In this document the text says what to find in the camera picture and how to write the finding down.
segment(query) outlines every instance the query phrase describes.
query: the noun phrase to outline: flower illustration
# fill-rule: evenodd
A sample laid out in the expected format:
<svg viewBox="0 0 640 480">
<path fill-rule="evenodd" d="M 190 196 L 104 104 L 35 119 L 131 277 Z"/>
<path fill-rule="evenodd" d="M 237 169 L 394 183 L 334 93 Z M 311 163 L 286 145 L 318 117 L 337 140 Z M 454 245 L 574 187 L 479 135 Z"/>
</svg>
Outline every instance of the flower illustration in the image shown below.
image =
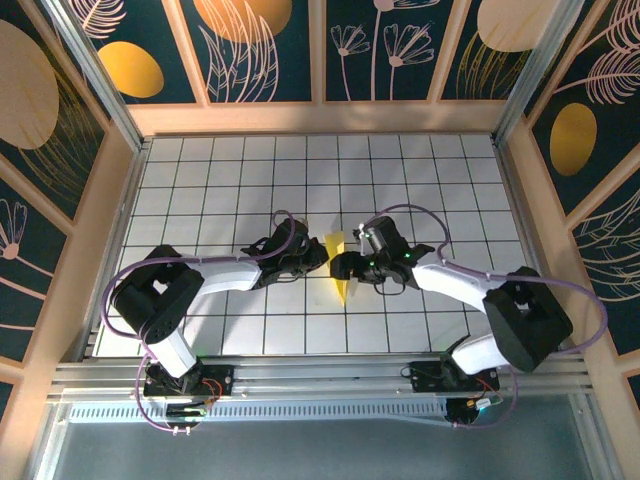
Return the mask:
<svg viewBox="0 0 640 480">
<path fill-rule="evenodd" d="M 390 12 L 391 10 L 405 10 L 409 8 L 430 7 L 439 3 L 440 0 L 373 0 L 373 4 L 380 12 Z"/>
<path fill-rule="evenodd" d="M 20 202 L 13 204 L 13 216 L 9 202 L 0 199 L 0 254 L 5 260 L 14 260 L 20 251 L 20 240 L 27 224 L 27 207 Z"/>
<path fill-rule="evenodd" d="M 407 25 L 398 37 L 398 24 L 395 23 L 384 29 L 384 46 L 391 65 L 391 82 L 389 83 L 389 100 L 393 100 L 393 79 L 395 70 L 405 65 L 430 62 L 434 57 L 433 48 L 427 48 L 431 43 L 429 27 Z"/>
<path fill-rule="evenodd" d="M 344 66 L 344 57 L 364 53 L 371 49 L 371 44 L 365 42 L 366 35 L 362 31 L 362 25 L 354 27 L 349 25 L 344 31 L 340 25 L 331 27 L 331 38 L 333 44 L 340 55 L 340 64 L 342 66 L 342 82 L 344 83 L 344 91 L 347 94 L 347 100 L 351 101 L 351 93 L 349 92 L 349 84 L 347 83 L 347 72 Z"/>
</svg>

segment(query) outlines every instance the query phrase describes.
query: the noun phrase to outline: yellow object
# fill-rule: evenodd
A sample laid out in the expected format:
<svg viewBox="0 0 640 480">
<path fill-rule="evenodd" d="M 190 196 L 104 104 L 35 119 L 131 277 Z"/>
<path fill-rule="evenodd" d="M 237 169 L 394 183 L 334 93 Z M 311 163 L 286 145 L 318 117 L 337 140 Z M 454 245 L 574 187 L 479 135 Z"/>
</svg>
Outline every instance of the yellow object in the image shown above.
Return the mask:
<svg viewBox="0 0 640 480">
<path fill-rule="evenodd" d="M 260 28 L 260 17 L 264 18 L 276 36 L 289 23 L 291 18 L 291 0 L 194 0 L 196 10 L 204 23 L 220 35 L 232 42 L 245 42 L 242 26 L 249 35 L 251 24 L 245 8 L 245 1 L 253 11 Z"/>
<path fill-rule="evenodd" d="M 585 166 L 596 144 L 598 124 L 589 107 L 570 103 L 551 128 L 551 163 L 560 175 L 571 176 Z"/>
<path fill-rule="evenodd" d="M 29 35 L 0 20 L 0 138 L 22 149 L 41 147 L 56 127 L 59 105 L 47 56 Z"/>
<path fill-rule="evenodd" d="M 534 48 L 558 0 L 482 0 L 478 34 L 482 43 L 499 52 Z"/>
<path fill-rule="evenodd" d="M 329 254 L 329 261 L 333 260 L 333 257 L 344 253 L 344 232 L 335 232 L 330 233 L 324 236 L 324 243 L 327 247 L 327 253 Z M 336 280 L 333 279 L 336 285 L 336 289 L 338 290 L 338 295 L 340 295 L 340 303 L 344 307 L 344 304 L 347 300 L 347 286 L 349 282 L 346 280 Z"/>
<path fill-rule="evenodd" d="M 148 98 L 164 87 L 164 76 L 158 62 L 133 43 L 108 43 L 98 51 L 98 56 L 122 93 Z"/>
</svg>

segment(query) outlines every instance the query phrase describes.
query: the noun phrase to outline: grid floor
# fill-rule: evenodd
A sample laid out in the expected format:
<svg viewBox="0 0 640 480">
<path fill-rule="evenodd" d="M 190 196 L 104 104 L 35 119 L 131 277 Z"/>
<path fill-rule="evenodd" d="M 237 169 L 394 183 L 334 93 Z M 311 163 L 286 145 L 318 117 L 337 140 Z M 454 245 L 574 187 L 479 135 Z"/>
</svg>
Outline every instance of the grid floor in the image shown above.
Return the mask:
<svg viewBox="0 0 640 480">
<path fill-rule="evenodd" d="M 160 243 L 185 254 L 238 252 L 271 233 L 278 209 L 305 217 L 320 241 L 340 230 L 351 239 L 374 212 L 407 202 L 446 222 L 459 262 L 498 271 L 525 263 L 489 137 L 411 134 L 155 139 L 120 267 Z M 442 239 L 425 214 L 391 217 L 409 241 Z M 440 294 L 380 296 L 355 282 L 343 307 L 325 265 L 291 284 L 198 298 L 183 328 L 199 355 L 395 353 L 444 350 L 488 322 Z M 94 355 L 140 349 L 101 329 Z"/>
</svg>

